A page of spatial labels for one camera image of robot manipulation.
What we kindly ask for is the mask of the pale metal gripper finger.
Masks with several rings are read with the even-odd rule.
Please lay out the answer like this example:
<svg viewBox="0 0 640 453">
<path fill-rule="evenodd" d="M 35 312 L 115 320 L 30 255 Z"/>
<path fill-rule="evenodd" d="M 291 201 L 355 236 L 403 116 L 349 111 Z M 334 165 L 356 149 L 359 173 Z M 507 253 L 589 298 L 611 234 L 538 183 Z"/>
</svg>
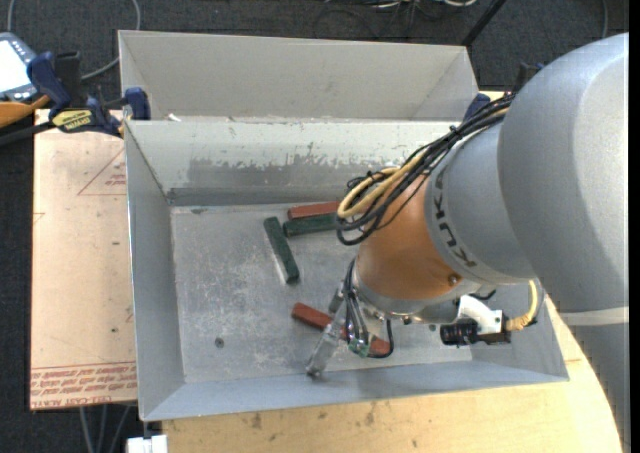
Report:
<svg viewBox="0 0 640 453">
<path fill-rule="evenodd" d="M 329 324 L 322 333 L 317 345 L 317 375 L 320 376 L 335 354 L 342 337 L 342 328 Z"/>
<path fill-rule="evenodd" d="M 312 377 L 320 376 L 326 369 L 329 360 L 338 347 L 338 330 L 330 323 L 325 327 L 309 360 L 306 363 L 306 373 Z"/>
</svg>

